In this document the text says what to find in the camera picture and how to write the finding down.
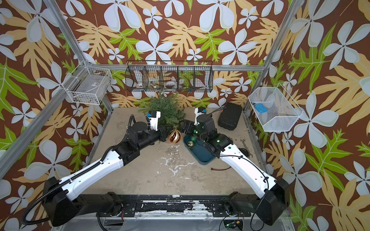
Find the red gold striped ornament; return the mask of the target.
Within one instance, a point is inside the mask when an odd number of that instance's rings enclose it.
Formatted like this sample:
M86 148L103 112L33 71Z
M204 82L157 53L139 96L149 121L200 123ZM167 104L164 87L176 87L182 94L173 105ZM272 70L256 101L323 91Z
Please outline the red gold striped ornament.
M172 130L168 135L168 139L170 140L171 143L178 143L181 140L181 138L182 134L177 129Z

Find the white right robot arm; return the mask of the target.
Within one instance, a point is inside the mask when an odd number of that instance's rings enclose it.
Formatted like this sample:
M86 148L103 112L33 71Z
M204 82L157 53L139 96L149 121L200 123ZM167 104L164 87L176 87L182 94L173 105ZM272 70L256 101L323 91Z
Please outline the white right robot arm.
M228 136L217 131L211 115L200 114L195 122L183 120L180 131L201 141L206 152L232 167L253 189L254 194L233 192L224 200L229 215L250 213L266 225L273 225L289 205L289 184L276 180L254 164Z

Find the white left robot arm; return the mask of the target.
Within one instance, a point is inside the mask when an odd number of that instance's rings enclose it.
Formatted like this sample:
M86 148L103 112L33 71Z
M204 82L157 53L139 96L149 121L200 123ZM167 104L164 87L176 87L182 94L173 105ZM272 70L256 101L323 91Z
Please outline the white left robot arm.
M61 226L76 216L103 212L117 205L119 198L113 193L88 196L83 192L133 161L144 148L166 141L166 129L159 125L161 112L149 111L145 118L146 122L137 122L131 115L123 140L109 147L101 159L59 180L49 178L43 195L26 209L21 223L28 226L50 221L53 226Z

